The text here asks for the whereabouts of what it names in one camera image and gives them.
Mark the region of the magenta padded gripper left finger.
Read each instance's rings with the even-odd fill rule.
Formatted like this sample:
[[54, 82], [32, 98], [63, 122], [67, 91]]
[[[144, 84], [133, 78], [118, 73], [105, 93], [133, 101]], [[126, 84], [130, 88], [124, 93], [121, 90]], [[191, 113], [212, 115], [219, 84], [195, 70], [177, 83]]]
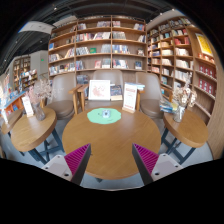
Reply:
[[56, 155], [42, 169], [79, 185], [83, 179], [90, 155], [91, 145], [86, 144], [66, 156]]

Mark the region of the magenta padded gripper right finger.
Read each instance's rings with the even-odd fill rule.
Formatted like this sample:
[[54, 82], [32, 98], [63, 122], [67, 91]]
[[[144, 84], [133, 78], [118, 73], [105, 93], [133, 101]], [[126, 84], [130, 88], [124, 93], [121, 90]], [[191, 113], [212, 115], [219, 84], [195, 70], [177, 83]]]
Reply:
[[132, 155], [145, 185], [182, 169], [168, 154], [158, 155], [136, 143], [132, 144]]

